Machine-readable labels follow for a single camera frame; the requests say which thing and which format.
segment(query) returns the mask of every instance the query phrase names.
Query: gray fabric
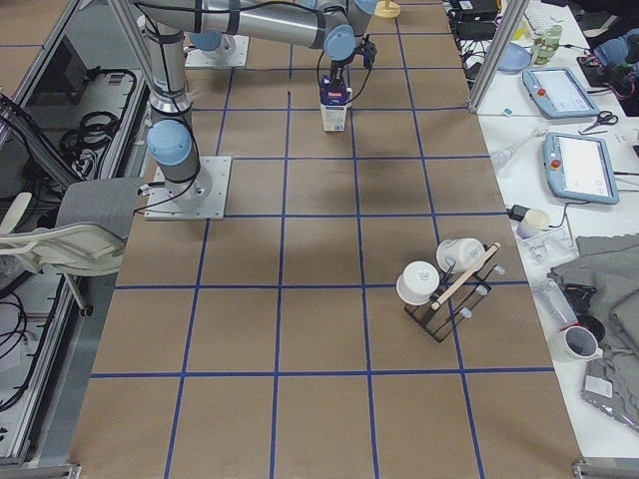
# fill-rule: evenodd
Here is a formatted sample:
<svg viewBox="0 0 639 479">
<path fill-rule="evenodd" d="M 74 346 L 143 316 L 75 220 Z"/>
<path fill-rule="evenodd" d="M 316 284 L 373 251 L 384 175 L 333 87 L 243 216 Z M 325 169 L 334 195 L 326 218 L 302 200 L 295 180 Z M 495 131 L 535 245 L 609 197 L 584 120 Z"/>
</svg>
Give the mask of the gray fabric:
<svg viewBox="0 0 639 479">
<path fill-rule="evenodd" d="M 639 431 L 639 235 L 577 239 L 580 257 L 553 268 L 563 286 L 597 288 L 589 313 L 606 327 L 603 357 L 590 361 L 586 375 L 610 381 L 613 397 L 582 390 L 582 397 Z"/>
<path fill-rule="evenodd" d="M 134 177 L 71 185 L 62 200 L 56 227 L 95 223 L 125 240 L 138 202 L 138 188 L 143 183 L 142 178 Z"/>
</svg>

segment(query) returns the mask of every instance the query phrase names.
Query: scissors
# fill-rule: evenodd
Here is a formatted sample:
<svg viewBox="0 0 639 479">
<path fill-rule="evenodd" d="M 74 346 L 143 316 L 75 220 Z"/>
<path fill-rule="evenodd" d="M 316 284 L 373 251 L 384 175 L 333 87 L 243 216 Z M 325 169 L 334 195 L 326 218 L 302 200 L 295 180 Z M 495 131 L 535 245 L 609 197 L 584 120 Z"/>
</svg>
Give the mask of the scissors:
<svg viewBox="0 0 639 479">
<path fill-rule="evenodd" d="M 584 133 L 592 130 L 595 127 L 599 127 L 601 125 L 616 125 L 617 122 L 619 122 L 618 116 L 613 115 L 613 113 L 609 112 L 608 110 L 603 110 L 599 112 L 599 115 L 597 115 L 597 120 L 595 120 L 595 123 L 593 123 L 592 125 L 590 125 L 589 127 L 587 127 L 586 129 L 582 130 L 579 133 L 583 135 Z"/>
</svg>

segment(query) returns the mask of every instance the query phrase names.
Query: blue joint cap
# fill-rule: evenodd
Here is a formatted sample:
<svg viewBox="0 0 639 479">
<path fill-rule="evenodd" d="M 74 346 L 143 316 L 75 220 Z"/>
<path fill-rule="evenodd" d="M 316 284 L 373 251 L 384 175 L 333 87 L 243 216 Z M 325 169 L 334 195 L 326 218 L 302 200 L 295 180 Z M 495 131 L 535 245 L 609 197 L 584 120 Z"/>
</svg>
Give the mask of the blue joint cap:
<svg viewBox="0 0 639 479">
<path fill-rule="evenodd" d="M 339 25 L 326 35 L 323 50 L 331 60 L 345 60 L 355 49 L 355 35 L 350 25 Z"/>
<path fill-rule="evenodd" d="M 214 30 L 204 33 L 190 33 L 189 39 L 197 49 L 203 52 L 213 52 L 222 43 L 222 34 Z"/>
<path fill-rule="evenodd" d="M 162 120 L 149 130 L 147 145 L 159 164 L 174 167 L 187 158 L 192 140 L 189 131 L 180 122 Z"/>
<path fill-rule="evenodd" d="M 375 13 L 377 0 L 355 0 L 355 5 L 357 5 L 359 10 L 361 10 L 363 13 L 372 15 L 373 13 Z"/>
</svg>

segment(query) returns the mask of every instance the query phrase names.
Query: white mug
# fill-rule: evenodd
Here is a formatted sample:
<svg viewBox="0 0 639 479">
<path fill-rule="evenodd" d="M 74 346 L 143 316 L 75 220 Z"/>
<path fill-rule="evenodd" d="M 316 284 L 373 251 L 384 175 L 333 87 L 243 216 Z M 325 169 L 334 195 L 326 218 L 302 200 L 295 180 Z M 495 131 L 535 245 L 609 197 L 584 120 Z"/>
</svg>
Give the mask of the white mug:
<svg viewBox="0 0 639 479">
<path fill-rule="evenodd" d="M 548 338 L 548 349 L 555 361 L 589 361 L 603 355 L 594 334 L 583 326 L 568 326 Z"/>
<path fill-rule="evenodd" d="M 401 300 L 413 306 L 426 304 L 438 286 L 439 273 L 426 261 L 414 261 L 405 267 L 396 284 Z"/>
<path fill-rule="evenodd" d="M 437 264 L 443 271 L 452 267 L 452 272 L 468 270 L 485 252 L 479 239 L 445 239 L 437 247 Z"/>
<path fill-rule="evenodd" d="M 531 209 L 526 212 L 517 227 L 517 235 L 526 240 L 548 230 L 550 216 L 544 210 Z"/>
</svg>

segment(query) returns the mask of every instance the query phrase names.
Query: tablet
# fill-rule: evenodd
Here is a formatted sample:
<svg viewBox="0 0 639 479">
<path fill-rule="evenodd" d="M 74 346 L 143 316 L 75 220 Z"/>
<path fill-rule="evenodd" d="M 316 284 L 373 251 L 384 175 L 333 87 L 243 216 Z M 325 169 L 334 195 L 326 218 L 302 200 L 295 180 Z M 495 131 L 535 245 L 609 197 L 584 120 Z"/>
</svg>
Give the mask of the tablet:
<svg viewBox="0 0 639 479">
<path fill-rule="evenodd" d="M 599 108 L 567 68 L 525 69 L 523 84 L 532 101 L 549 118 L 594 117 Z"/>
<path fill-rule="evenodd" d="M 549 133 L 543 153 L 548 186 L 556 197 L 604 205 L 619 203 L 605 141 Z"/>
</svg>

